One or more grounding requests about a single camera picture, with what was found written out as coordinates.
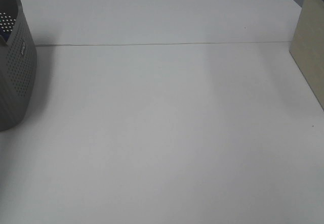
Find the white surface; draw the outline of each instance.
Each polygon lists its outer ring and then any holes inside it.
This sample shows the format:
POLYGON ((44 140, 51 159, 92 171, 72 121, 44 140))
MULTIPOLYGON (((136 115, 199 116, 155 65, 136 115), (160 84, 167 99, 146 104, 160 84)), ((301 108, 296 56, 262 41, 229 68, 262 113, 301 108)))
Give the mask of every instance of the white surface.
POLYGON ((38 48, 0 223, 322 224, 323 111, 288 48, 38 48))
POLYGON ((291 41, 292 0, 22 0, 36 44, 291 41))

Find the white desk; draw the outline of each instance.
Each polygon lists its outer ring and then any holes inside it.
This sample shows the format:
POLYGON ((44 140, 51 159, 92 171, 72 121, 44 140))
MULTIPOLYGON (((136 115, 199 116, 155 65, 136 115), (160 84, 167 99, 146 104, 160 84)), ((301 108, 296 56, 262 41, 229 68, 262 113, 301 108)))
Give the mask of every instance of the white desk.
POLYGON ((0 223, 322 223, 323 111, 288 47, 38 48, 0 223))
POLYGON ((291 41, 293 0, 22 0, 36 44, 291 41))

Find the cardboard box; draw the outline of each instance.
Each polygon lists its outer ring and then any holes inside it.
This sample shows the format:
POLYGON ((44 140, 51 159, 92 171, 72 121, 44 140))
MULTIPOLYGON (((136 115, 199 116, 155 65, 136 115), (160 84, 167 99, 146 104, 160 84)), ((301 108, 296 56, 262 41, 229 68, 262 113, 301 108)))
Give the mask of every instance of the cardboard box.
POLYGON ((305 0, 290 53, 324 108, 324 0, 305 0))

